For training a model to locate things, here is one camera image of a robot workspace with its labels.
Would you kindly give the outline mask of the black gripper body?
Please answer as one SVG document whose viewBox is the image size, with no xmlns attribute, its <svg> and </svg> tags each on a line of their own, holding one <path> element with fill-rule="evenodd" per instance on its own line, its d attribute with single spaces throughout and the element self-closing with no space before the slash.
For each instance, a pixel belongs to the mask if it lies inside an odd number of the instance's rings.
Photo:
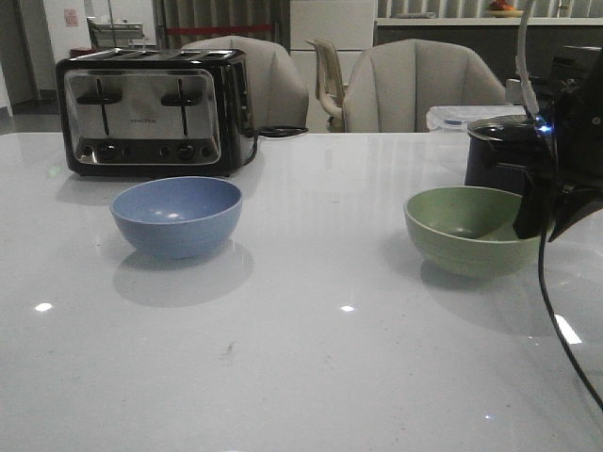
<svg viewBox="0 0 603 452">
<path fill-rule="evenodd" d="M 602 55 L 585 78 L 528 118 L 537 138 L 524 172 L 554 182 L 553 241 L 602 209 Z"/>
</svg>

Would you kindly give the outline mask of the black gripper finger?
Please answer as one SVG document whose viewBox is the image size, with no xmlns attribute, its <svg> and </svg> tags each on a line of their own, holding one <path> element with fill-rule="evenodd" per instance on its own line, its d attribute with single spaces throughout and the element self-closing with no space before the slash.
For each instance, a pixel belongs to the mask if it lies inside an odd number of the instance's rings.
<svg viewBox="0 0 603 452">
<path fill-rule="evenodd" d="M 517 216 L 513 222 L 515 234 L 520 239 L 551 231 L 556 223 L 554 204 L 556 187 L 550 178 L 527 174 Z"/>
</svg>

